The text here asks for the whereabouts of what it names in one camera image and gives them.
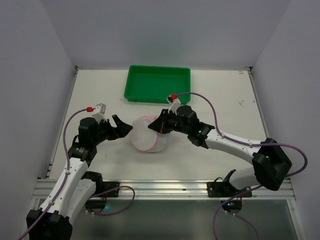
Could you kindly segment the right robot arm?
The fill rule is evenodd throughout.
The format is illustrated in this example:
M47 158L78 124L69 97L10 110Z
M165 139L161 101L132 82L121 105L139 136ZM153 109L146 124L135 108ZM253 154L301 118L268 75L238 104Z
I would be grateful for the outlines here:
M292 167L292 162L274 139L266 138L260 142L227 137L215 126L200 121L188 105L180 106L175 112L163 109L148 128L163 135L172 131L185 134L197 147L218 150L249 163L248 168L233 169L224 178L224 184L235 190L261 185L277 191Z

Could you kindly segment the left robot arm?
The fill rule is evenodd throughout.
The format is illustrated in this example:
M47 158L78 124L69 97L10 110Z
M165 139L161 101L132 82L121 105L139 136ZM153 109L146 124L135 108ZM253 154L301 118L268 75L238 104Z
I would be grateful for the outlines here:
M103 178L88 168L104 141L126 137L133 127L112 116L116 126L102 114L80 120L78 135L65 148L66 164L50 194L37 210L30 210L26 235L31 240L69 240L73 224L92 196L105 196Z

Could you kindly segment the white mesh laundry bag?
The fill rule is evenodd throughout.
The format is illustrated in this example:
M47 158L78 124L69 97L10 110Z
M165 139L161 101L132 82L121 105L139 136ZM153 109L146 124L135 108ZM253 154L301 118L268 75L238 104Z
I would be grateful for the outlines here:
M170 142L171 134L161 134L149 129L158 115L145 115L132 122L133 129L129 133L132 145L144 153L158 153L163 151Z

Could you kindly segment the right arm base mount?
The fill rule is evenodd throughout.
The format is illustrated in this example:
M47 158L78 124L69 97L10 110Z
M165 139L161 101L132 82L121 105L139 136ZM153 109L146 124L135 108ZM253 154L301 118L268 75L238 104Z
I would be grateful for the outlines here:
M250 187L243 189L236 189L230 184L230 177L236 170L231 170L225 178L217 177L214 181L206 183L206 190L209 198L231 198L237 194L250 190ZM238 214L243 207L242 198L251 198L252 193L248 192L240 197L234 198L231 201L225 203L222 208L228 213Z

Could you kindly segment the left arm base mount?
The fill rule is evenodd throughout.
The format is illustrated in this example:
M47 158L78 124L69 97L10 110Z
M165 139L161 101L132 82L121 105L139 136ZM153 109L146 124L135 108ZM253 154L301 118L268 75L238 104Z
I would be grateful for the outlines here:
M90 198L86 201L84 205L85 209L90 213L101 213L103 210L107 210L109 208L107 206L107 200L117 198L119 196L119 189L113 191L111 191L111 189L119 186L120 183L118 181L104 181L102 183L102 187L94 193L94 195L98 196Z

